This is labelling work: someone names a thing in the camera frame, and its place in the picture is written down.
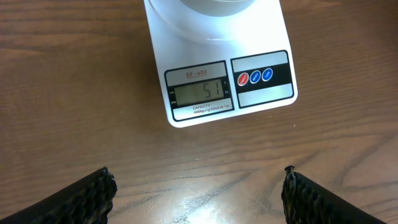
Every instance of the digit display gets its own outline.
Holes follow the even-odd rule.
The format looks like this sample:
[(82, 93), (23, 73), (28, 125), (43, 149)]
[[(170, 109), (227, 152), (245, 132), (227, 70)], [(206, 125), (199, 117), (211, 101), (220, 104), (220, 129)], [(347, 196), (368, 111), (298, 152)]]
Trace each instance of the digit display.
[(174, 88), (177, 105), (188, 105), (224, 97), (221, 80), (212, 80)]

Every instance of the blue button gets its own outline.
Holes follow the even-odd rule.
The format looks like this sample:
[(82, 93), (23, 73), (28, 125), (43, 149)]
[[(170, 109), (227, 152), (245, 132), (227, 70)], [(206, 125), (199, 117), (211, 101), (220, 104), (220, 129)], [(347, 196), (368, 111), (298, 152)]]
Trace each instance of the blue button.
[(257, 82), (260, 81), (260, 78), (261, 78), (261, 72), (259, 70), (256, 70), (251, 73), (250, 82), (256, 84)]
[(262, 73), (262, 81), (268, 82), (272, 78), (273, 74), (274, 74), (274, 71), (272, 71), (271, 68), (265, 69)]

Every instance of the black panel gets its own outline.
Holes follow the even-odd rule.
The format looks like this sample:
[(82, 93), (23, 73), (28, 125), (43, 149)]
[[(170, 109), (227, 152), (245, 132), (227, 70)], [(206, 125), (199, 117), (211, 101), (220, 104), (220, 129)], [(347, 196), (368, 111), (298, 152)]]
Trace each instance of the black panel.
[[(272, 78), (268, 81), (265, 82), (262, 79), (258, 81), (255, 84), (252, 84), (250, 80), (246, 83), (244, 86), (239, 86), (238, 85), (238, 77), (240, 74), (247, 72), (249, 76), (252, 74), (252, 72), (259, 70), (261, 74), (263, 71), (267, 68), (271, 68), (272, 71), (274, 72)], [(256, 68), (252, 70), (246, 70), (243, 72), (235, 72), (234, 73), (234, 82), (236, 86), (236, 93), (244, 93), (247, 91), (253, 91), (253, 90), (260, 90), (263, 88), (269, 88), (273, 86), (279, 86), (283, 84), (288, 84), (292, 83), (292, 73), (290, 72), (290, 65), (288, 63), (282, 64), (282, 65), (274, 65), (274, 66), (269, 66), (269, 67), (262, 67), (262, 68)]]
[[(201, 66), (204, 66), (204, 65), (211, 65), (211, 64), (220, 63), (220, 62), (224, 63), (224, 67), (225, 67), (225, 74), (226, 75), (223, 76), (223, 77), (209, 78), (209, 79), (206, 79), (206, 80), (201, 80), (201, 81), (191, 82), (191, 83), (185, 83), (185, 84), (182, 84), (182, 85), (175, 85), (175, 86), (169, 86), (167, 84), (166, 74), (168, 72), (181, 70), (181, 69), (186, 69), (186, 68), (201, 67)], [(210, 63), (204, 63), (204, 64), (200, 64), (200, 65), (192, 65), (192, 66), (188, 66), (188, 67), (182, 67), (182, 68), (175, 68), (175, 69), (167, 70), (164, 73), (164, 78), (165, 78), (165, 81), (166, 81), (167, 92), (169, 94), (169, 101), (170, 101), (170, 107), (171, 107), (171, 110), (172, 110), (173, 120), (176, 121), (176, 122), (186, 121), (186, 120), (195, 119), (195, 118), (201, 118), (201, 117), (204, 117), (204, 116), (209, 116), (209, 115), (214, 115), (214, 114), (219, 114), (219, 113), (224, 113), (224, 112), (235, 110), (234, 102), (233, 102), (232, 94), (231, 94), (231, 85), (229, 84), (228, 71), (226, 69), (226, 61), (225, 60), (219, 61), (219, 62), (210, 62)], [(217, 98), (217, 99), (208, 100), (208, 101), (201, 101), (201, 102), (196, 102), (196, 103), (182, 105), (182, 106), (178, 106), (177, 105), (177, 100), (175, 98), (174, 88), (185, 86), (185, 85), (192, 85), (192, 84), (201, 83), (201, 82), (208, 82), (208, 81), (212, 81), (212, 80), (218, 80), (218, 79), (221, 80), (221, 83), (223, 85), (224, 98)], [(186, 106), (198, 105), (198, 104), (202, 104), (202, 103), (209, 103), (209, 102), (212, 102), (212, 101), (218, 101), (218, 100), (223, 100), (223, 99), (228, 99), (228, 98), (231, 99), (231, 104), (232, 104), (232, 108), (230, 110), (225, 110), (225, 111), (220, 111), (220, 112), (216, 112), (216, 113), (205, 114), (205, 115), (196, 116), (196, 117), (193, 117), (193, 118), (188, 118), (188, 119), (183, 119), (183, 120), (177, 120), (174, 117), (174, 112), (173, 112), (174, 109), (183, 108), (183, 107), (186, 107)]]
[[(271, 66), (268, 66), (268, 67), (254, 68), (254, 69), (240, 71), (240, 72), (235, 72), (234, 71), (233, 60), (238, 60), (238, 59), (242, 59), (242, 58), (256, 57), (256, 56), (266, 55), (266, 54), (274, 54), (274, 53), (282, 52), (282, 51), (285, 52), (286, 55), (287, 55), (287, 63), (279, 64), (279, 65), (271, 65)], [(270, 88), (270, 87), (273, 87), (273, 86), (279, 86), (279, 85), (284, 85), (284, 84), (289, 84), (289, 83), (292, 84), (292, 89), (293, 89), (292, 71), (290, 69), (289, 54), (285, 50), (280, 50), (280, 51), (276, 51), (276, 52), (269, 52), (269, 53), (265, 53), (265, 54), (250, 55), (250, 56), (245, 56), (245, 57), (240, 57), (240, 58), (232, 58), (231, 59), (231, 66), (232, 66), (232, 71), (233, 71), (233, 77), (234, 77), (236, 96), (237, 97), (238, 97), (239, 93), (244, 93), (244, 92), (253, 91), (253, 90), (260, 90), (260, 89), (264, 89), (264, 88)], [(256, 70), (259, 70), (261, 72), (261, 74), (262, 74), (263, 71), (265, 69), (267, 69), (267, 68), (271, 68), (272, 71), (273, 71), (272, 78), (269, 81), (265, 82), (262, 79), (260, 79), (255, 84), (250, 82), (250, 75), (252, 74), (252, 72), (254, 72)], [(249, 81), (244, 86), (239, 86), (238, 85), (238, 77), (240, 76), (240, 74), (242, 74), (244, 72), (249, 74)], [(282, 98), (282, 99), (274, 100), (274, 101), (280, 101), (280, 100), (286, 100), (286, 99), (289, 99), (289, 98), (293, 98), (294, 94), (295, 93), (294, 93), (294, 89), (293, 89), (293, 95), (292, 96), (290, 96), (288, 98)], [(271, 103), (271, 102), (274, 102), (274, 101), (267, 101), (267, 102), (263, 102), (263, 103), (258, 103), (258, 104), (242, 107), (240, 105), (239, 97), (238, 97), (239, 108), (247, 108), (247, 107), (251, 107), (251, 106), (261, 105), (261, 104), (264, 104), (264, 103)]]

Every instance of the wooden table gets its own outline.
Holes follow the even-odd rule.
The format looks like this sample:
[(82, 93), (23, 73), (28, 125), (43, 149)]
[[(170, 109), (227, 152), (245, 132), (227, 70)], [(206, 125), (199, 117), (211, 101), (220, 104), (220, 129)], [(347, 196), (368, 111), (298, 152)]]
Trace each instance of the wooden table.
[(284, 223), (284, 167), (398, 223), (395, 0), (282, 0), (290, 106), (168, 124), (140, 0), (0, 0), (0, 218), (108, 166), (110, 223)]

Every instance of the round button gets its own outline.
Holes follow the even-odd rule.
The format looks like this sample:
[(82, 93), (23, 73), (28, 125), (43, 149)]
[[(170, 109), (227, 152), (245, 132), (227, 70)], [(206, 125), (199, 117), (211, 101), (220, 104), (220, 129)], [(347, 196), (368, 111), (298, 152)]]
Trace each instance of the round button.
[(262, 72), (262, 81), (268, 82), (271, 78), (272, 75), (274, 74), (274, 71), (272, 71), (271, 68), (267, 68)]
[(244, 72), (240, 74), (238, 77), (238, 85), (239, 86), (244, 86), (246, 83), (249, 81), (249, 74), (247, 72)]
[(260, 81), (260, 78), (261, 78), (261, 72), (259, 70), (256, 70), (252, 72), (252, 74), (250, 75), (250, 82), (252, 84), (256, 84), (257, 82)]

